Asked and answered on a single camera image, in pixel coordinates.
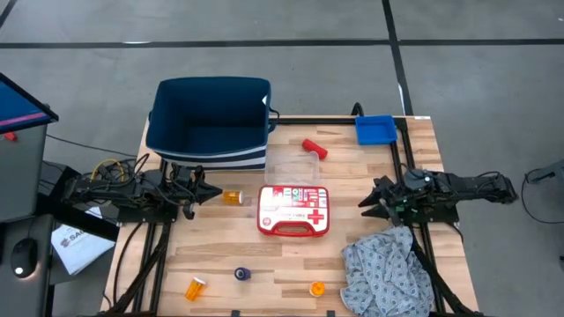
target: first aid kit handle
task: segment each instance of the first aid kit handle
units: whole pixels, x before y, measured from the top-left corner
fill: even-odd
[[[305,232],[289,232],[282,231],[282,228],[304,228]],[[314,236],[314,228],[307,222],[295,222],[295,221],[282,221],[277,223],[274,228],[272,228],[274,234],[286,237],[311,237]]]

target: crumpled cloth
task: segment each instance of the crumpled cloth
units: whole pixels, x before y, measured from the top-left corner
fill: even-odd
[[[343,249],[345,306],[362,317],[427,317],[433,307],[431,278],[411,251],[409,228],[391,227]]]

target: white paper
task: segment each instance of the white paper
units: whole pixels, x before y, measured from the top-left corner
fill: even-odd
[[[92,207],[86,213],[102,218],[99,207]],[[61,257],[69,274],[75,275],[114,247],[115,243],[82,230],[61,225],[51,234],[51,244]]]

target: blue tape roll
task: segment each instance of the blue tape roll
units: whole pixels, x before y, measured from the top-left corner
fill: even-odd
[[[250,279],[250,269],[237,268],[234,274],[235,274],[235,278],[240,281],[246,281]]]

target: gray floor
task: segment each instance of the gray floor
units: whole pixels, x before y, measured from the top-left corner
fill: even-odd
[[[7,4],[0,0],[0,6]],[[393,0],[402,39],[564,38],[560,0]],[[0,42],[387,38],[380,1],[19,0]],[[431,115],[445,167],[523,173],[564,158],[563,46],[402,48],[415,114]],[[135,153],[160,80],[268,78],[283,114],[402,114],[390,48],[0,49],[0,71],[60,114],[48,132]],[[48,140],[45,159],[80,171],[107,156]],[[527,187],[531,212],[564,220],[555,181]],[[519,203],[461,203],[484,313],[561,315],[561,225]],[[56,316],[93,314],[111,253],[56,287]]]

